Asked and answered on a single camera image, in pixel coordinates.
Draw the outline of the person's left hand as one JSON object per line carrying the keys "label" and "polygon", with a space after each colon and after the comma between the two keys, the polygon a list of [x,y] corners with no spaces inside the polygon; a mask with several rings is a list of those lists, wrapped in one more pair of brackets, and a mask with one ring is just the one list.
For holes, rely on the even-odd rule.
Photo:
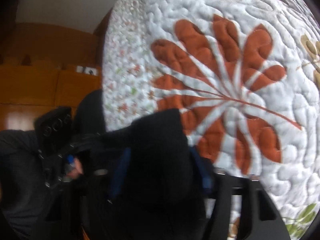
{"label": "person's left hand", "polygon": [[77,179],[83,174],[83,168],[80,160],[78,158],[74,159],[71,165],[71,170],[66,174],[68,178]]}

